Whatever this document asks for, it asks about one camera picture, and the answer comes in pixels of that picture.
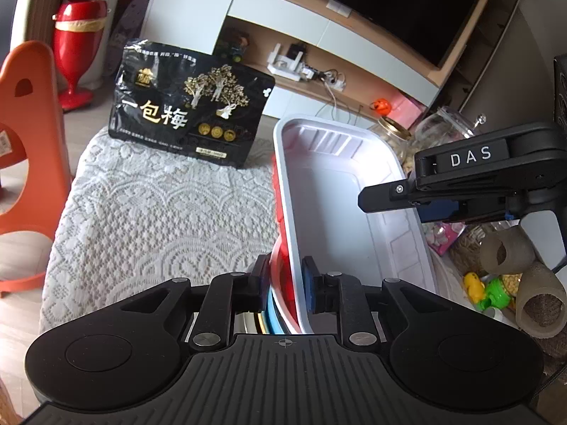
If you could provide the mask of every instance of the gold logo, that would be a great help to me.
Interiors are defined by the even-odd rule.
[[[215,126],[213,129],[211,129],[211,135],[214,138],[219,138],[222,136],[222,128],[220,126]]]
[[[199,134],[206,136],[210,132],[210,130],[211,126],[209,126],[207,123],[199,124]]]
[[[226,142],[232,142],[236,138],[236,132],[232,129],[227,129],[225,131],[225,140]]]
[[[149,68],[141,68],[138,70],[136,84],[139,86],[150,87],[150,82],[154,79],[154,74]]]

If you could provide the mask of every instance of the gold jar lid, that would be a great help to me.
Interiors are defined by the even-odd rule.
[[[412,137],[412,134],[406,128],[404,128],[401,124],[396,123],[391,118],[379,116],[378,123],[380,123],[386,131],[394,134],[401,140],[409,140]]]

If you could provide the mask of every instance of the ribbed black surface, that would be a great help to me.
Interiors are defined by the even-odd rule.
[[[544,424],[525,407],[494,414],[451,413],[422,403],[390,378],[372,354],[340,347],[333,336],[238,335],[228,349],[195,355],[160,396],[107,414],[48,404],[28,425]]]

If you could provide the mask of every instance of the yellow toy duck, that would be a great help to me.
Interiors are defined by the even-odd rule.
[[[480,280],[476,273],[470,272],[464,275],[463,283],[464,288],[474,305],[478,304],[478,302],[486,297],[484,283]]]

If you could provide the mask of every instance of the gold circle badge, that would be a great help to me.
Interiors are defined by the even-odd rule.
[[[210,130],[211,126],[209,126],[207,123],[199,124],[199,134],[206,136],[210,132]]]
[[[225,131],[225,140],[226,142],[232,142],[236,138],[236,132],[232,129],[227,129]]]
[[[213,129],[211,129],[211,135],[214,138],[219,138],[222,136],[222,128],[220,126],[215,126]]]

